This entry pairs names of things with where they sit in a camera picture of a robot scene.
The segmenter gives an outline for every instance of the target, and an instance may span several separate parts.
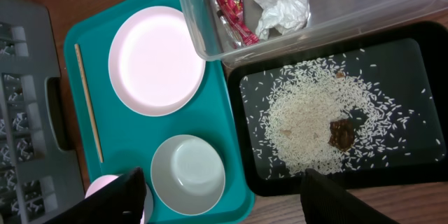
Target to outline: candy wrapper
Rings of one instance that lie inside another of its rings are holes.
[[[221,7],[219,7],[218,1],[210,0],[210,5],[214,13],[218,16],[219,20],[221,21],[221,24],[223,25],[225,32],[227,33],[227,37],[232,42],[233,48],[238,49],[245,46],[243,39],[241,38],[239,33],[235,31],[233,28],[231,28],[229,21],[224,15],[224,12],[221,10]]]
[[[217,0],[232,29],[237,31],[246,46],[258,42],[258,37],[244,24],[243,0]]]

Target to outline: teal tray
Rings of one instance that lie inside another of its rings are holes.
[[[147,117],[128,109],[113,91],[108,73],[109,48],[118,28],[132,14],[150,6],[180,10],[179,0],[126,0],[71,28],[64,44],[66,68],[78,116],[90,180],[122,174],[140,166],[153,191],[155,208],[150,223],[237,223],[252,210],[254,194],[244,180],[242,161],[228,92],[220,62],[207,62],[196,95],[179,111]],[[90,126],[74,44],[80,45],[92,98],[104,163],[100,163]],[[183,216],[166,207],[151,185],[151,159],[169,137],[191,134],[215,146],[224,161],[226,185],[217,205],[200,216]]]

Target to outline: wooden table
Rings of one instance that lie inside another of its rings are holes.
[[[74,24],[124,0],[31,1],[47,6],[50,12],[62,75],[61,96],[64,119],[71,144],[78,154],[84,186],[87,188],[90,181],[62,48],[65,36]],[[448,12],[424,19],[434,20],[447,26]],[[370,206],[401,223],[448,223],[448,183],[368,188],[351,192]],[[298,195],[257,197],[255,207],[244,223],[305,223],[300,197]]]

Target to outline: crumpled tissue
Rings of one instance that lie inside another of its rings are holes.
[[[254,0],[263,9],[255,31],[258,38],[267,39],[269,29],[275,28],[281,34],[303,28],[309,17],[308,0]]]

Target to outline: wooden chopstick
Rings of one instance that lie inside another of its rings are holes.
[[[101,144],[99,142],[97,122],[95,121],[95,115],[93,113],[92,101],[90,100],[90,93],[87,85],[87,79],[85,78],[83,58],[81,56],[81,49],[79,48],[78,44],[75,44],[75,51],[76,51],[76,58],[78,58],[78,66],[81,74],[81,80],[83,82],[85,102],[87,103],[87,109],[89,111],[90,124],[92,125],[93,137],[95,139],[95,145],[97,146],[99,161],[102,163],[104,162],[103,151],[101,149]]]

